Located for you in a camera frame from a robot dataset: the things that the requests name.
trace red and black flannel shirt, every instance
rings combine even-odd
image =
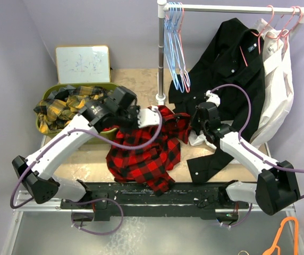
[[[156,140],[140,150],[123,150],[112,146],[107,157],[108,169],[116,182],[136,181],[147,183],[157,196],[167,191],[174,180],[167,171],[180,162],[180,142],[188,143],[190,133],[190,115],[174,114],[166,106],[159,106],[163,116],[163,126]],[[119,131],[115,142],[136,146],[147,142],[157,127],[146,127],[123,133]]]

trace table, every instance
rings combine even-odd
[[[155,105],[157,69],[113,70],[112,81],[133,90],[142,107]],[[165,72],[165,91],[171,76]],[[67,179],[85,182],[114,182],[107,169],[105,157],[107,144],[84,144],[74,152],[55,172]],[[267,147],[260,150],[267,153]],[[169,174],[176,182],[191,182],[186,160],[212,154],[206,145],[191,147],[181,143],[181,162]],[[229,164],[209,182],[230,180],[255,181],[240,164]],[[18,199],[28,197],[21,191]],[[240,210],[240,217],[247,210]],[[275,237],[280,222],[286,216],[295,216],[294,205],[274,216],[267,216],[254,206],[247,221],[231,230],[217,225],[214,220],[200,218],[126,217],[122,227],[110,236],[93,236],[71,228],[71,211],[60,209],[60,200],[38,205],[30,202],[15,210],[5,254],[238,254],[246,250],[262,254]],[[119,218],[110,222],[87,223],[87,229],[106,232],[115,228]],[[293,226],[288,224],[279,245],[282,254],[293,254]],[[300,254],[304,244],[300,238]]]
[[[138,105],[141,108],[156,105],[154,95],[157,93],[155,86],[157,69],[113,70],[112,82],[125,86],[136,93]],[[168,91],[170,83],[171,75],[169,72],[165,72],[165,91]],[[173,104],[166,104],[166,106],[174,109]],[[105,159],[110,147],[108,144],[84,144],[57,169],[55,174],[66,179],[80,179],[85,182],[114,182],[113,175],[108,171]],[[266,146],[261,146],[260,150],[266,152]],[[181,161],[172,171],[169,171],[169,175],[176,182],[191,182],[186,160],[213,153],[214,150],[205,144],[193,147],[181,142]],[[228,182],[230,180],[254,182],[255,178],[242,165],[229,164],[209,181]]]

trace yellow plaid shirt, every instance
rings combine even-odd
[[[69,93],[66,101],[43,99],[34,108],[42,134],[57,133],[64,129],[86,102],[106,95],[107,90],[101,87],[80,86]]]

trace black shirt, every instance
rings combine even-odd
[[[175,103],[175,112],[193,115],[196,105],[205,101],[207,90],[222,84],[236,84],[247,92],[251,100],[251,118],[242,132],[242,137],[250,141],[258,129],[265,99],[262,54],[259,54],[258,38],[252,31],[258,34],[257,30],[248,29],[236,18],[221,24],[200,60],[189,72],[190,92],[181,93],[171,83],[168,99],[170,103]],[[248,66],[243,60],[241,50]],[[221,120],[233,120],[232,127],[240,130],[248,115],[248,104],[243,93],[236,88],[223,88],[215,93],[221,99],[218,108]],[[219,148],[213,155],[188,160],[192,181],[208,181],[231,160],[232,157]]]

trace metal rod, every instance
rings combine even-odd
[[[164,20],[159,18],[159,66],[158,66],[158,96],[164,95]]]
[[[190,12],[233,12],[233,13],[264,13],[272,14],[271,7],[252,7],[252,6],[224,6],[224,5],[197,5],[197,4],[166,4],[164,11],[170,8],[183,8],[184,11]],[[276,14],[292,14],[293,8],[274,7]],[[295,15],[300,15],[300,9],[296,8]]]

